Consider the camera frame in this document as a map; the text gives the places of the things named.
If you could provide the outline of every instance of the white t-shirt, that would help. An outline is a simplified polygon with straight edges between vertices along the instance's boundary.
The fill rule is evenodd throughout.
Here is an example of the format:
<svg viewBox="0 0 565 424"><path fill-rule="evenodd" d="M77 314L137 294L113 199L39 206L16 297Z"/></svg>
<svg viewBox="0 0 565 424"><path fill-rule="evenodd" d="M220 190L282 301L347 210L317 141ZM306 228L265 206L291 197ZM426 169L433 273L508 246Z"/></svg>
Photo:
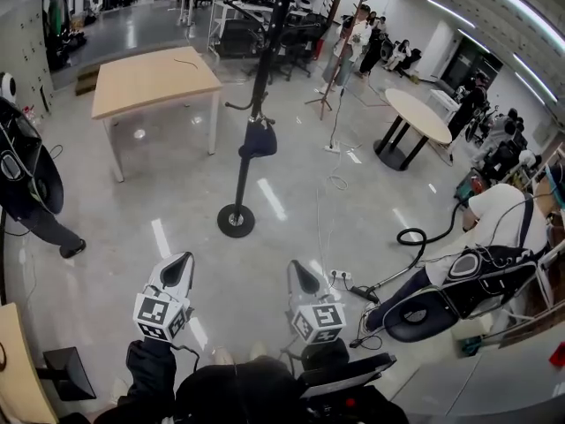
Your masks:
<svg viewBox="0 0 565 424"><path fill-rule="evenodd" d="M478 223L455 242L428 257L428 259L436 259L451 254L438 261L426 262L426 273L430 282L436 286L441 286L448 277L449 269L467 246L517 247L524 217L524 204L516 206L504 217L502 216L512 206L523 201L524 194L508 184L497 184L485 192L473 196L469 200L469 208L479 219ZM494 233L494 228L499 220L498 229ZM546 219L534 201L533 215L524 241L524 248L529 248L537 254L544 249L546 243Z"/></svg>

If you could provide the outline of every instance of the black table leg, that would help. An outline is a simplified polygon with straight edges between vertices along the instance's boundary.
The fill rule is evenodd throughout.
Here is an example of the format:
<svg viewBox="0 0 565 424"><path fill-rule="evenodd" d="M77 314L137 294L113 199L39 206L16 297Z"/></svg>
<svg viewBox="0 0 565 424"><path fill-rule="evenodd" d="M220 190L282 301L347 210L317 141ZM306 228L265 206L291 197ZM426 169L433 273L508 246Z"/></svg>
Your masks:
<svg viewBox="0 0 565 424"><path fill-rule="evenodd" d="M427 140L427 137L422 137L422 140L418 142L416 147L412 149L412 152L408 154L408 157L406 157L404 162L402 162L402 164L400 165L401 170L406 170L408 168L410 162L414 159L414 157L416 157L416 154L420 151L420 149L427 143Z"/></svg>
<svg viewBox="0 0 565 424"><path fill-rule="evenodd" d="M410 129L410 125L408 123L404 123L403 128L400 130L398 135L396 135L396 138L394 139L394 141L392 143L390 143L390 146L388 147L388 149L390 149L391 151L394 150L396 148L396 145L398 144L398 141L400 141L402 139L402 137L404 136L404 134L408 132L408 129Z"/></svg>
<svg viewBox="0 0 565 424"><path fill-rule="evenodd" d="M373 147L374 147L374 152L376 155L380 154L382 152L382 150L384 149L385 146L387 146L388 141L392 138L392 136L395 134L396 129L398 128L398 126L400 125L400 123L403 122L403 119L401 116L396 117L395 122L390 126L390 129L388 129L387 134L385 135L385 138L383 138L380 143L378 144L377 147L375 147L374 145L376 145L378 143L378 140L375 141Z"/></svg>

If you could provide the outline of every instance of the ceiling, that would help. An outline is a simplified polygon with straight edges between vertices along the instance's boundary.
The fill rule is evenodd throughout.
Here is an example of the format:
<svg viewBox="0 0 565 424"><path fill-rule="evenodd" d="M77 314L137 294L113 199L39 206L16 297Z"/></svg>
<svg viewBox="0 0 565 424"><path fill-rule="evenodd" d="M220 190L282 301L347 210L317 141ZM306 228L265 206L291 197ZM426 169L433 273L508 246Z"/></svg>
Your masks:
<svg viewBox="0 0 565 424"><path fill-rule="evenodd" d="M542 79L558 98L555 103L534 79L524 71L521 75L544 99L547 108L565 123L565 51L547 39L527 18L506 0L435 0L462 15L476 28L461 28L484 43L501 61L521 72L513 58L515 52ZM561 33L565 33L565 0L526 0L546 17Z"/></svg>

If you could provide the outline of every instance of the black shoe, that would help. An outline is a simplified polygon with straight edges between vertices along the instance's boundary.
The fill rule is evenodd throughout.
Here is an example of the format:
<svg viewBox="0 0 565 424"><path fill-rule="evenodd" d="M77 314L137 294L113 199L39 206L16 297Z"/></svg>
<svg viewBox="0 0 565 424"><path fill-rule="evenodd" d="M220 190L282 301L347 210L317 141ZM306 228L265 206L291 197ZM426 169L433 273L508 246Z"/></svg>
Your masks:
<svg viewBox="0 0 565 424"><path fill-rule="evenodd" d="M71 259L72 256L75 256L75 255L79 254L80 252L83 252L86 247L87 247L87 243L82 238L80 240L80 246L78 248L75 248L74 250L68 250L67 248L63 248L61 246L59 248L59 253L61 254L61 256L63 256L64 259Z"/></svg>

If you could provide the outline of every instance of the blue jeans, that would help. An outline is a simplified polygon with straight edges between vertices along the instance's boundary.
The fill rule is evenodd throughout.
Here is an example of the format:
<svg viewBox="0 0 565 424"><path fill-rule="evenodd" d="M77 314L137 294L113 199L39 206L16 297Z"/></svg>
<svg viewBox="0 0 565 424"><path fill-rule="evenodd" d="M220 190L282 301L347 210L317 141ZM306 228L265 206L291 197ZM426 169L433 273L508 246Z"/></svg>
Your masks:
<svg viewBox="0 0 565 424"><path fill-rule="evenodd" d="M410 278L404 286L401 287L395 295L390 299L380 304L380 306L372 311L367 316L366 327L370 331L375 331L382 327L382 320L389 309L395 307L402 300L407 299L414 292L421 291L425 287L429 286L430 279L427 277L426 268L419 270L415 273L412 278Z"/></svg>

